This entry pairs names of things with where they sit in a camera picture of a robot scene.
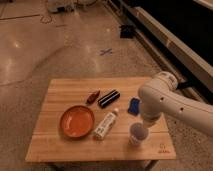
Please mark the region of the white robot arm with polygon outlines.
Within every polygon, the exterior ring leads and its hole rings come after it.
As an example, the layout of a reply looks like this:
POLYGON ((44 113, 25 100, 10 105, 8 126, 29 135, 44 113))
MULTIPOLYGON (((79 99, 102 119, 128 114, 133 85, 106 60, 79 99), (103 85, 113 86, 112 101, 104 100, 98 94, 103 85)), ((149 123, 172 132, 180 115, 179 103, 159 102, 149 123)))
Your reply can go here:
POLYGON ((141 85, 138 96, 143 120, 154 123, 162 113, 168 114, 213 138, 213 105, 176 94, 177 86, 176 77, 166 71, 141 85))

